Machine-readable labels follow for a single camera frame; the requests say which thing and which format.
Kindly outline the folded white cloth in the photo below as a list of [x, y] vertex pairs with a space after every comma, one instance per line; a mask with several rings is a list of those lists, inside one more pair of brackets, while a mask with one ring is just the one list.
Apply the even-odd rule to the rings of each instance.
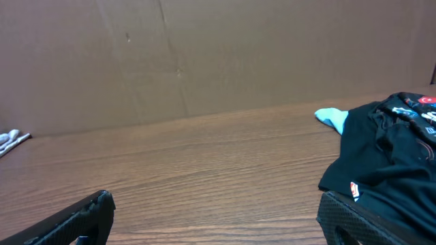
[[1, 134], [1, 151], [0, 157], [3, 157], [13, 148], [31, 138], [30, 133], [22, 134], [18, 129], [12, 129], [8, 133]]

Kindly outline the black and light-blue garment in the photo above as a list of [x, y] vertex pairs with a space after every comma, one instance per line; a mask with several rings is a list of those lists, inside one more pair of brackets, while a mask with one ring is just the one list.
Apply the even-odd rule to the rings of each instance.
[[334, 128], [338, 134], [342, 135], [349, 112], [337, 108], [322, 108], [317, 110], [314, 115], [321, 123]]

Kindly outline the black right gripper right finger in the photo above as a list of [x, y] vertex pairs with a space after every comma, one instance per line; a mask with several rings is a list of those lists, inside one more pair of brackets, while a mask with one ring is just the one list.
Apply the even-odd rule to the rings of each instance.
[[328, 245], [435, 245], [332, 191], [322, 194], [316, 220]]

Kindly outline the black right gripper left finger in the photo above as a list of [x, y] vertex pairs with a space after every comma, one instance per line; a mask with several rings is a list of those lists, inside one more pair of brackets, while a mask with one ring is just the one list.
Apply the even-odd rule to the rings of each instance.
[[112, 194], [100, 190], [1, 240], [1, 245], [105, 245], [115, 210]]

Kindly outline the black printed cycling jersey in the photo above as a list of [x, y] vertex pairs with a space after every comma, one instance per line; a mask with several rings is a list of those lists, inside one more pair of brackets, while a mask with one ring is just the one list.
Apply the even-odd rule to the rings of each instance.
[[400, 92], [351, 109], [318, 187], [435, 240], [435, 98]]

